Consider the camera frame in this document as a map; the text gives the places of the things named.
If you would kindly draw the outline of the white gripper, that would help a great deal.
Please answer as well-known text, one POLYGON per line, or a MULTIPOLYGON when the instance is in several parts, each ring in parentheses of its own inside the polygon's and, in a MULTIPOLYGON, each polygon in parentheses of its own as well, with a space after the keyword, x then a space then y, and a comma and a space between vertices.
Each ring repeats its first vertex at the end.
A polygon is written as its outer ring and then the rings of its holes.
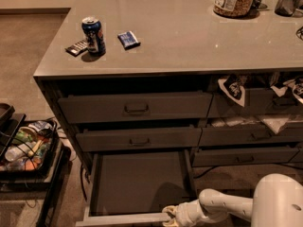
POLYGON ((198 227, 202 226, 202 207, 198 201, 184 202, 177 206, 169 205, 163 208, 163 213, 174 215, 174 219, 164 222, 164 227, 198 227))

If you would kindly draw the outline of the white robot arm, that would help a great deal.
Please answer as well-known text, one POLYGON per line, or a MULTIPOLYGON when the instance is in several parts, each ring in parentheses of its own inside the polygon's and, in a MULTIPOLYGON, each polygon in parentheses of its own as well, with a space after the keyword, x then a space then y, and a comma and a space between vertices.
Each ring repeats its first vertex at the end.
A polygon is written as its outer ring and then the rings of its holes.
POLYGON ((253 198, 227 195, 204 189, 197 200, 170 205, 162 210, 172 214, 164 227, 197 227, 219 223, 234 215, 251 227, 303 227, 303 185, 282 174, 264 176, 253 198))

